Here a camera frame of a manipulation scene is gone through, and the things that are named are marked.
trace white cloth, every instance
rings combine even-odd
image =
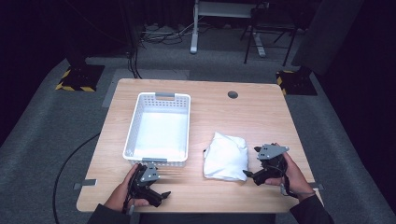
[[[204,176],[229,181],[248,178],[248,147],[245,139],[215,133],[212,143],[204,153]]]

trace cable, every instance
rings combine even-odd
[[[147,42],[150,44],[165,44],[165,45],[175,45],[175,44],[179,44],[181,42],[183,42],[182,37],[184,35],[190,35],[192,34],[192,31],[189,32],[189,30],[191,30],[192,26],[194,25],[194,23],[191,23],[190,25],[186,26],[183,30],[181,31],[177,31],[177,32],[172,32],[172,33],[161,33],[161,32],[144,32],[143,34],[147,34],[146,36],[144,36],[143,38],[141,38],[141,42]],[[178,40],[177,42],[166,42],[169,40]]]
[[[208,27],[204,31],[198,31],[201,35],[206,33],[208,30],[219,30],[219,28],[214,27],[213,25],[208,25]]]
[[[61,177],[62,171],[64,170],[64,167],[66,166],[66,164],[69,162],[69,160],[73,157],[74,154],[76,154],[76,152],[79,151],[80,148],[84,147],[87,143],[89,143],[92,139],[94,139],[95,137],[99,136],[100,133],[97,133],[96,135],[94,135],[93,137],[91,137],[90,139],[88,139],[87,141],[85,141],[83,144],[81,144],[79,147],[77,147],[70,155],[69,157],[66,159],[66,161],[64,161],[64,164],[62,165],[61,170],[59,171],[58,175],[56,176],[55,179],[55,184],[53,187],[53,193],[52,193],[52,212],[53,212],[53,217],[55,218],[55,223],[59,224],[59,219],[58,219],[58,214],[56,213],[56,189],[58,187],[58,182],[59,182],[59,178]]]
[[[155,26],[156,28],[153,29],[153,30],[151,30],[151,29],[149,29],[150,26]],[[160,30],[160,26],[158,26],[157,24],[155,24],[155,25],[146,25],[146,26],[145,26],[145,29],[146,29],[147,31],[155,32],[155,31]]]
[[[133,57],[131,54],[128,54],[128,70],[134,74],[134,78],[143,79],[139,72],[137,71],[137,49],[135,49],[135,56]]]
[[[122,213],[126,214],[126,210],[128,209],[128,203],[129,201],[131,201],[131,199],[134,199],[134,195],[131,195],[130,192],[132,191],[132,184],[134,183],[134,179],[137,176],[137,172],[134,172],[134,175],[132,176],[132,178],[130,179],[130,182],[128,183],[128,193],[125,196],[125,200],[122,206]]]

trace dark background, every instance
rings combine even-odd
[[[175,24],[191,20],[193,1],[146,1],[146,21]],[[112,55],[126,46],[116,1],[64,1],[63,15],[82,55]],[[0,7],[0,144],[18,121],[43,78],[65,58],[56,26],[43,22],[40,1],[6,1]],[[166,15],[163,10],[179,12]],[[318,77],[363,164],[393,211],[392,164],[396,153],[396,25],[392,1],[366,0],[328,73]]]

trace yellow black hazard tape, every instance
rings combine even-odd
[[[88,65],[84,70],[69,67],[55,90],[96,91],[96,84],[104,68],[102,65]]]
[[[276,84],[283,95],[318,95],[309,78],[299,79],[293,71],[276,72]]]

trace table leg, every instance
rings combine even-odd
[[[254,42],[256,42],[256,46],[257,46],[256,48],[257,48],[257,51],[259,52],[260,57],[264,58],[265,57],[265,49],[262,46],[262,40],[260,39],[260,34],[255,33],[255,34],[253,34],[253,36],[254,36]]]
[[[190,53],[195,54],[198,50],[198,0],[195,0],[194,6],[194,29],[192,31]]]

